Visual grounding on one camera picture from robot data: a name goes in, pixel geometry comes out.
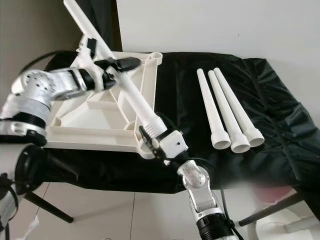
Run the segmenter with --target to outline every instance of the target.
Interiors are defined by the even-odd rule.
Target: white plastic tube
[[[319,220],[316,218],[316,216],[310,216],[307,218],[303,218],[298,221],[294,221],[290,224],[284,225],[284,230],[288,233],[295,233],[300,230],[306,230],[313,226],[319,225]]]
[[[228,133],[224,130],[217,107],[211,95],[204,71],[196,71],[201,88],[202,98],[211,129],[211,142],[215,149],[226,149],[231,145]]]
[[[250,144],[245,135],[241,132],[241,129],[237,123],[237,120],[232,113],[232,110],[228,104],[228,101],[222,91],[218,79],[214,71],[208,72],[209,79],[212,85],[212,89],[218,102],[219,109],[226,127],[226,130],[231,139],[231,150],[236,154],[241,154],[250,149]]]
[[[214,70],[215,76],[219,81],[219,84],[222,88],[222,91],[232,109],[232,112],[240,125],[240,128],[243,134],[247,137],[251,147],[257,147],[264,143],[265,138],[262,136],[261,132],[255,128],[252,121],[246,114],[244,108],[241,106],[239,100],[236,95],[232,91],[231,87],[227,83],[224,75],[220,71],[219,68],[215,68]]]

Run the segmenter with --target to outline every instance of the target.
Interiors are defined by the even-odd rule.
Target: black tripod leg
[[[251,216],[248,216],[248,217],[240,220],[238,223],[241,227],[246,226],[246,225],[251,224],[257,220],[263,219],[266,216],[274,214],[282,209],[290,207],[293,204],[297,204],[303,200],[304,200],[303,197],[299,193],[295,193],[295,194],[279,201],[275,205],[269,206],[259,212],[252,214]]]
[[[52,204],[50,204],[46,200],[42,199],[38,195],[34,194],[33,192],[28,192],[24,196],[24,198],[26,200],[28,200],[29,202],[37,205],[38,207],[40,207],[40,208],[48,211],[49,213],[57,216],[58,218],[66,221],[69,224],[74,221],[74,219],[71,216],[65,214],[63,211],[61,211],[60,209],[56,208],[55,206],[53,206]]]

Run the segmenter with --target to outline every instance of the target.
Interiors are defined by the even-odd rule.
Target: white wall
[[[319,0],[117,0],[123,51],[267,58],[320,127]]]
[[[0,0],[0,106],[24,65],[80,36],[62,0]]]

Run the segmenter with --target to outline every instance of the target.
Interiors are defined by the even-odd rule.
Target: white plastic pipe
[[[115,55],[112,53],[106,42],[97,32],[95,27],[89,21],[85,13],[79,7],[75,0],[64,0],[65,7],[73,17],[74,21],[87,38],[96,39],[96,54],[100,59],[115,59]],[[115,72],[115,80],[119,83],[121,90],[124,92],[125,97],[132,106],[133,110],[137,113],[139,119],[145,131],[155,138],[167,130],[166,125],[162,119],[155,114],[153,109],[149,106],[147,101],[141,95],[136,85],[132,82],[126,72]]]
[[[222,91],[218,79],[214,71],[208,72],[209,79],[212,85],[212,89],[218,102],[219,109],[226,127],[226,130],[231,139],[231,150],[236,154],[241,154],[250,149],[250,144],[245,135],[241,132],[241,129],[237,123],[237,120],[232,113],[232,110],[228,104],[228,101]]]
[[[263,144],[265,141],[264,136],[262,136],[261,132],[253,125],[220,69],[216,67],[213,71],[243,134],[247,137],[250,143],[250,146],[257,147]]]
[[[211,95],[204,71],[196,71],[201,88],[202,98],[211,129],[211,142],[215,149],[226,149],[231,145],[228,133],[224,130],[217,107]]]
[[[313,226],[317,226],[319,225],[319,220],[316,218],[316,216],[310,216],[298,221],[294,221],[290,224],[286,224],[284,225],[284,230],[288,233],[295,233],[298,232],[300,230],[306,230],[309,229]]]

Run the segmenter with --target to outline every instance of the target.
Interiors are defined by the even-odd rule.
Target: black fabric sheet
[[[112,1],[76,0],[76,3],[112,50],[114,47],[112,31]]]
[[[74,56],[55,57],[47,70],[67,67]],[[243,154],[215,150],[196,74],[219,67],[265,143]],[[265,186],[291,185],[319,194],[320,131],[307,110],[281,82],[265,59],[241,59],[216,53],[164,53],[158,67],[155,111],[183,132],[193,157],[208,159],[211,187],[240,180]],[[136,153],[47,149],[50,166],[44,180],[83,188],[176,193],[184,189],[176,172]]]

